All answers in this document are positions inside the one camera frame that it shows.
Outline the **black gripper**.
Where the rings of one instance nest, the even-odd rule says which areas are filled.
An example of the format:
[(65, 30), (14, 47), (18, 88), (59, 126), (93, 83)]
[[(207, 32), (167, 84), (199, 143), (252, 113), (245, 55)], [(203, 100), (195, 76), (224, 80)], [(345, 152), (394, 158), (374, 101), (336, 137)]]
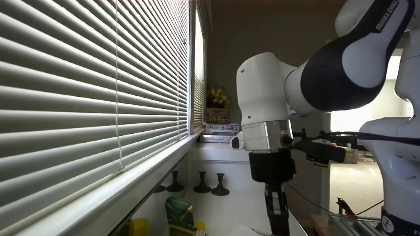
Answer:
[[(295, 163), (290, 150), (279, 150), (270, 154), (249, 154), (251, 176), (256, 182), (264, 182), (265, 206), (269, 218), (270, 231), (275, 234), (274, 223), (274, 198), (273, 192), (279, 192), (283, 182), (295, 176)], [(289, 210), (287, 199), (283, 192), (279, 193), (279, 236), (289, 236)]]

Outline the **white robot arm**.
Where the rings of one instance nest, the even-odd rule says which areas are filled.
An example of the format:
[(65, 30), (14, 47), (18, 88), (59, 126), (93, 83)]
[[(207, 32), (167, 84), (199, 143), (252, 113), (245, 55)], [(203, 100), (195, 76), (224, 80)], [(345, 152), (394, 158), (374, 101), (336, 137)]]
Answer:
[[(413, 108), (419, 92), (419, 0), (346, 0), (335, 22), (338, 37), (302, 66), (272, 53), (247, 59), (236, 72), (241, 131), (235, 142), (249, 152), (252, 179), (265, 185), (274, 236), (289, 236), (283, 184), (295, 175), (293, 150), (319, 163), (344, 159), (341, 150), (312, 139), (293, 140), (293, 117), (349, 110), (371, 102), (383, 88), (387, 64), (404, 33), (395, 92)], [(380, 118), (354, 134), (378, 161), (383, 179), (379, 232), (419, 236), (420, 117)]]

